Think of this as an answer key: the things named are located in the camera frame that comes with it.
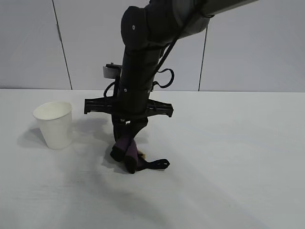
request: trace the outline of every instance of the small object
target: small object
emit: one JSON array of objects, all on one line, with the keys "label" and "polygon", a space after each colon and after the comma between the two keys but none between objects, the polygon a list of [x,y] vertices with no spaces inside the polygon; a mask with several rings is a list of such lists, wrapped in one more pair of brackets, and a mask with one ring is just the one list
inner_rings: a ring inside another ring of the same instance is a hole
[{"label": "small object", "polygon": [[106,79],[115,79],[117,75],[121,74],[121,70],[117,68],[112,68],[109,66],[103,67],[104,78]]},{"label": "small object", "polygon": [[132,139],[130,146],[128,147],[125,158],[124,164],[127,171],[131,174],[134,174],[137,166],[138,166],[138,149],[135,141]]},{"label": "small object", "polygon": [[72,142],[72,106],[67,102],[51,102],[37,107],[33,116],[50,149],[66,148]]},{"label": "small object", "polygon": [[128,136],[122,136],[114,144],[110,156],[117,162],[122,162],[124,160],[126,151],[130,145],[130,138]]}]

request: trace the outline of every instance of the white wall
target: white wall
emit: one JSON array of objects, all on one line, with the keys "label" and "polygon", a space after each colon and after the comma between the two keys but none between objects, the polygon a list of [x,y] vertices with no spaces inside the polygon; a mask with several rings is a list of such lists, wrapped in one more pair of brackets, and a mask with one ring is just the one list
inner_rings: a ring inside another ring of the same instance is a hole
[{"label": "white wall", "polygon": [[304,9],[304,0],[260,0],[213,18],[201,90],[305,92]]},{"label": "white wall", "polygon": [[51,0],[0,0],[0,88],[70,88]]},{"label": "white wall", "polygon": [[[55,0],[74,89],[111,82],[102,67],[122,63],[122,15],[147,3]],[[305,92],[303,9],[303,0],[260,0],[213,18],[201,90]],[[169,90],[198,90],[204,37],[178,41],[164,65],[176,73]],[[0,0],[0,88],[70,88],[51,0]]]},{"label": "white wall", "polygon": [[[55,0],[68,68],[74,89],[105,89],[102,67],[122,63],[124,44],[121,18],[131,6],[148,0]],[[205,34],[177,43],[164,68],[173,68],[176,79],[169,90],[198,90]],[[167,83],[169,75],[157,76]]]}]

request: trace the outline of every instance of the paper cup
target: paper cup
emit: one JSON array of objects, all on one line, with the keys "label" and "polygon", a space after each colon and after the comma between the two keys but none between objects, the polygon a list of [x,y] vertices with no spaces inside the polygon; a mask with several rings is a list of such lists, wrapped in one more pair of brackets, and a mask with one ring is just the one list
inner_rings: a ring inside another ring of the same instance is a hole
[{"label": "paper cup", "polygon": [[72,142],[72,106],[67,102],[51,102],[35,109],[33,116],[50,149],[64,149]]}]

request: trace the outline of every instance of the black strap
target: black strap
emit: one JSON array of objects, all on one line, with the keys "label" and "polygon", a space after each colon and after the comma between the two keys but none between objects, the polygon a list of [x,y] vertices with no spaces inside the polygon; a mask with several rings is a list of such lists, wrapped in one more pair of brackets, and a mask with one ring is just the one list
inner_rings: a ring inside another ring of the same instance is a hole
[{"label": "black strap", "polygon": [[153,162],[147,162],[142,157],[139,157],[139,161],[141,161],[141,166],[137,167],[137,171],[142,171],[145,169],[159,170],[159,169],[167,169],[170,166],[170,162],[167,159],[156,160]]}]

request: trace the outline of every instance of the cable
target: cable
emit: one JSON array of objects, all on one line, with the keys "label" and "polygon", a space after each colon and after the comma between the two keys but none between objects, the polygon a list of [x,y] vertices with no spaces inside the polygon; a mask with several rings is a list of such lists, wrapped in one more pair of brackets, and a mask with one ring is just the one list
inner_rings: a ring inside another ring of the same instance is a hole
[{"label": "cable", "polygon": [[161,87],[161,88],[167,88],[167,87],[169,87],[169,86],[172,85],[172,83],[173,83],[173,81],[174,81],[174,79],[175,79],[175,72],[174,72],[172,69],[166,68],[166,69],[164,69],[164,70],[162,70],[162,71],[160,71],[160,72],[158,72],[158,73],[164,73],[164,72],[166,72],[166,71],[170,71],[170,72],[171,72],[171,76],[172,76],[171,79],[170,79],[170,81],[168,82],[168,84],[166,84],[166,85],[160,85],[157,81],[154,81],[153,84],[152,84],[152,91],[153,91],[153,89],[154,89],[154,87],[155,87],[156,85],[158,85],[158,86]]},{"label": "cable", "polygon": [[113,87],[115,85],[115,81],[113,81],[111,84],[108,85],[108,87],[106,88],[106,90],[104,91],[104,98],[107,98],[107,92],[109,91],[109,89],[111,87]]},{"label": "cable", "polygon": [[185,30],[185,28],[188,26],[188,24],[191,22],[191,20],[193,19],[193,16],[200,12],[200,15],[205,17],[205,18],[212,18],[213,16],[206,16],[201,12],[202,6],[206,3],[206,0],[201,1],[200,3],[198,3],[195,8],[192,10],[192,12],[187,16],[183,26],[181,27],[181,29],[178,31],[177,35],[175,36],[175,38],[173,39],[173,41],[171,42],[170,46],[167,48],[164,56],[162,57],[162,59],[159,61],[157,67],[154,69],[154,71],[152,72],[152,75],[147,78],[147,80],[145,81],[144,84],[148,83],[159,71],[159,69],[162,67],[162,65],[164,64],[165,60],[167,59],[167,57],[169,56],[170,52],[172,51],[174,45],[177,43],[177,41],[179,40],[181,34],[183,33],[183,31]]}]

